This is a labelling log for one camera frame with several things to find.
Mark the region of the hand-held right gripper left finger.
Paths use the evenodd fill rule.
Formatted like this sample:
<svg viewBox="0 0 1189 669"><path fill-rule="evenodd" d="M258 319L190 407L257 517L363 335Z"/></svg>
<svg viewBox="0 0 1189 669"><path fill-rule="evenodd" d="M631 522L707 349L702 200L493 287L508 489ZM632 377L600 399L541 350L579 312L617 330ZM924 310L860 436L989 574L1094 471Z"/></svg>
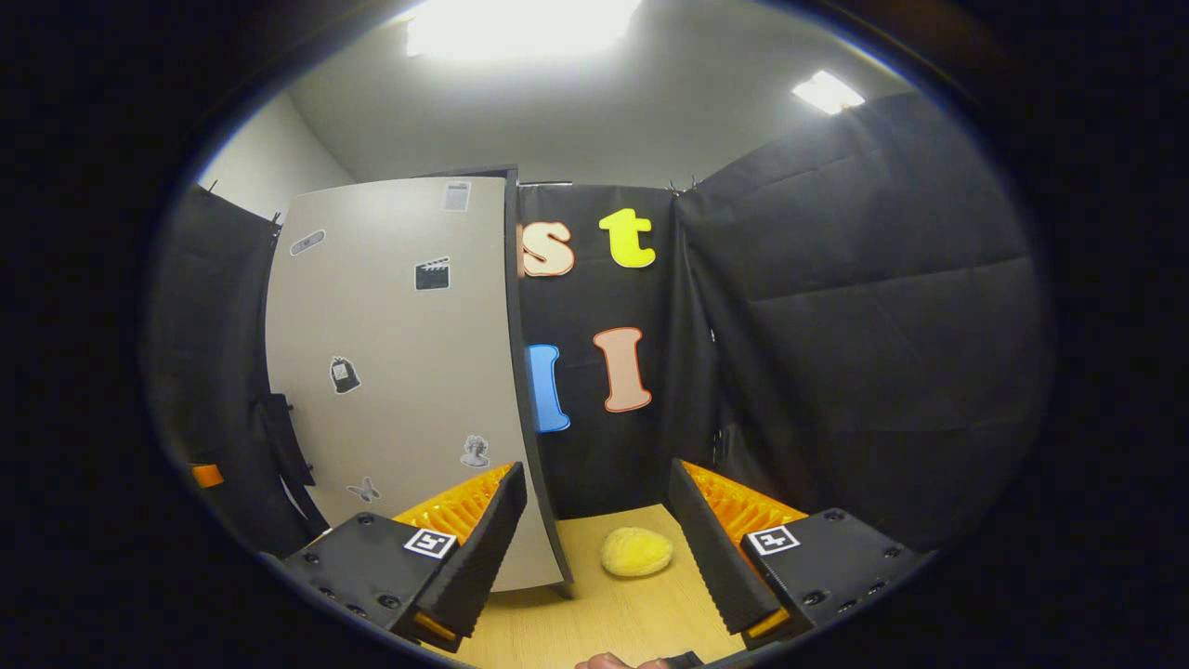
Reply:
<svg viewBox="0 0 1189 669"><path fill-rule="evenodd" d="M512 462L394 518L354 515L281 566L386 635L454 652L473 635L526 505L524 466Z"/></svg>

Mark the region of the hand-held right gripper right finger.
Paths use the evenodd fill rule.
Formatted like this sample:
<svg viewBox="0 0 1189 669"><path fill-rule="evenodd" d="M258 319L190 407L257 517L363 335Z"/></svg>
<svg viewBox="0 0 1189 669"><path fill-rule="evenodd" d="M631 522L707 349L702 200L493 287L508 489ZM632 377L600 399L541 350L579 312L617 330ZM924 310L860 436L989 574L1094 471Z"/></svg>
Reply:
<svg viewBox="0 0 1189 669"><path fill-rule="evenodd" d="M807 515L684 460L671 462L667 506L748 650L855 616L933 558L844 509Z"/></svg>

